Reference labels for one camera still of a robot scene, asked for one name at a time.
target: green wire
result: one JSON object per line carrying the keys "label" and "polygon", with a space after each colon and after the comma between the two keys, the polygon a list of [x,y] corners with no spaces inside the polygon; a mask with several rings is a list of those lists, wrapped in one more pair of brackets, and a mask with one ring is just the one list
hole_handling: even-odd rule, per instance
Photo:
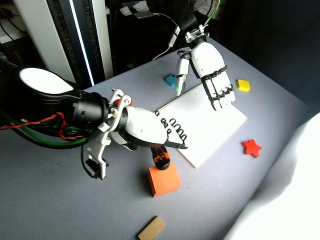
{"label": "green wire", "polygon": [[214,8],[213,12],[210,14],[208,19],[204,22],[204,25],[207,25],[209,23],[210,19],[215,15],[216,11],[218,10],[219,6],[220,6],[220,0],[218,0],[216,7]]}
{"label": "green wire", "polygon": [[[11,117],[9,117],[4,112],[0,111],[0,114],[2,114],[10,122],[13,122],[16,125],[21,125],[20,122],[17,122],[15,120],[13,120]],[[70,141],[70,142],[54,142],[54,141],[49,141],[47,139],[44,139],[44,138],[40,137],[39,135],[37,135],[35,132],[31,131],[26,126],[22,126],[22,127],[20,127],[20,129],[23,130],[28,135],[30,135],[31,137],[33,137],[34,139],[38,140],[39,142],[41,142],[43,144],[51,145],[51,146],[73,146],[73,145],[76,145],[76,144],[83,143],[83,142],[87,141],[87,138],[82,137],[82,138],[79,138],[77,140]]]}

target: gray table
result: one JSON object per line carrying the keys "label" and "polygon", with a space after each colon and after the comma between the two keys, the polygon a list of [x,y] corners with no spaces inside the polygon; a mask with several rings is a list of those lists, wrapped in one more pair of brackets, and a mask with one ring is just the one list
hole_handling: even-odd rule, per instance
{"label": "gray table", "polygon": [[[153,161],[147,148],[132,153],[112,144],[103,156],[110,166],[107,178],[101,181],[87,176],[79,148],[41,148],[4,131],[0,133],[1,239],[134,239],[156,215],[167,224],[159,240],[223,238],[307,107],[239,57],[212,43],[229,66],[233,85],[239,78],[251,83],[250,92],[235,88],[234,105],[248,120],[199,168],[191,167],[176,149],[169,149],[182,182],[180,189],[151,197],[147,172]],[[163,79],[175,71],[177,60],[171,53],[89,91],[109,97],[111,88],[119,88],[132,97],[135,106],[154,111],[175,98]],[[186,88],[199,83],[190,73]],[[199,127],[198,131],[206,130],[206,126]],[[249,139],[263,147],[257,159],[243,154],[241,142]]]}

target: orange and black tool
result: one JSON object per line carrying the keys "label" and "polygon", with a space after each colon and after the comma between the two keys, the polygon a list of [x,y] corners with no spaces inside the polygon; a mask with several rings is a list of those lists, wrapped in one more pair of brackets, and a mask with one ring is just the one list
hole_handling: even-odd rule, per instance
{"label": "orange and black tool", "polygon": [[165,146],[151,147],[154,164],[158,170],[165,170],[170,165],[170,155]]}

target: white robotic hand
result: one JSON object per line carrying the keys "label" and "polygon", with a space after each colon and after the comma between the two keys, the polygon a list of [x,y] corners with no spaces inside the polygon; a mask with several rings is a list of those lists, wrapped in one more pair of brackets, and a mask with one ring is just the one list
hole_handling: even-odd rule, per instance
{"label": "white robotic hand", "polygon": [[189,70],[192,69],[201,79],[205,92],[215,110],[220,110],[236,100],[234,88],[226,73],[227,66],[219,51],[206,41],[204,27],[187,32],[185,39],[190,44],[190,52],[182,54],[176,68],[176,95],[179,96],[185,86]]}

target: white board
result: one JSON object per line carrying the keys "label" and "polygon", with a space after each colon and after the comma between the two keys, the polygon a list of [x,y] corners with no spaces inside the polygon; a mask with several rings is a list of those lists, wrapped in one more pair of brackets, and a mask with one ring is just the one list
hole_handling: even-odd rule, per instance
{"label": "white board", "polygon": [[197,168],[217,150],[246,120],[233,105],[215,111],[202,84],[163,106],[159,117],[176,119],[187,135],[188,149],[179,152]]}

